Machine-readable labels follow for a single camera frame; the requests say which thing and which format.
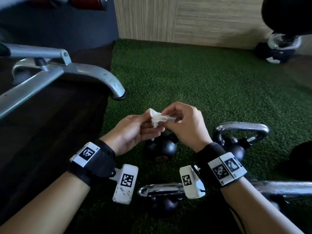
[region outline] person's left forearm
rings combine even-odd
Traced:
[[[65,172],[0,227],[0,233],[63,233],[90,187]]]

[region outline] green grass carpet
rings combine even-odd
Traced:
[[[276,179],[275,166],[291,149],[312,139],[312,93],[289,78],[278,65],[257,59],[251,51],[157,42],[120,40],[114,48],[112,73],[129,89],[126,100],[110,100],[103,134],[129,114],[148,108],[161,112],[180,101],[201,110],[209,132],[224,121],[264,123],[270,136],[248,151],[243,165],[258,179]],[[149,161],[138,145],[116,159],[139,167],[135,191],[160,180],[180,181],[179,168],[191,164],[193,153],[179,144],[171,162]],[[79,211],[76,231],[108,229],[123,233],[191,233],[220,225],[238,233],[217,190],[198,200],[184,199],[176,214],[153,219],[134,194],[130,205],[112,202],[115,183],[96,185]],[[306,204],[307,213],[312,209]]]

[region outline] crumpled tissue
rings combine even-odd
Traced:
[[[156,112],[154,109],[150,108],[150,115],[152,117],[152,125],[153,127],[158,126],[158,122],[166,122],[166,121],[171,121],[174,122],[175,118],[170,117],[169,115],[162,116],[160,112]]]

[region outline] wood-paneled wall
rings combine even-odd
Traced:
[[[119,37],[253,49],[271,30],[263,0],[114,0]],[[312,55],[312,37],[297,51]]]

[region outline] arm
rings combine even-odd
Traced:
[[[101,137],[115,155],[122,155],[140,141],[160,136],[164,127],[153,128],[149,111],[122,119]],[[90,187],[70,172],[65,172],[48,188],[0,227],[1,234],[63,233]]]
[[[164,126],[196,153],[212,143],[201,112],[195,107],[176,102],[162,112],[162,115],[167,114],[181,122],[165,122]],[[302,233],[244,177],[221,188],[221,192],[225,201],[238,213],[247,233]],[[234,218],[240,226],[236,215]]]

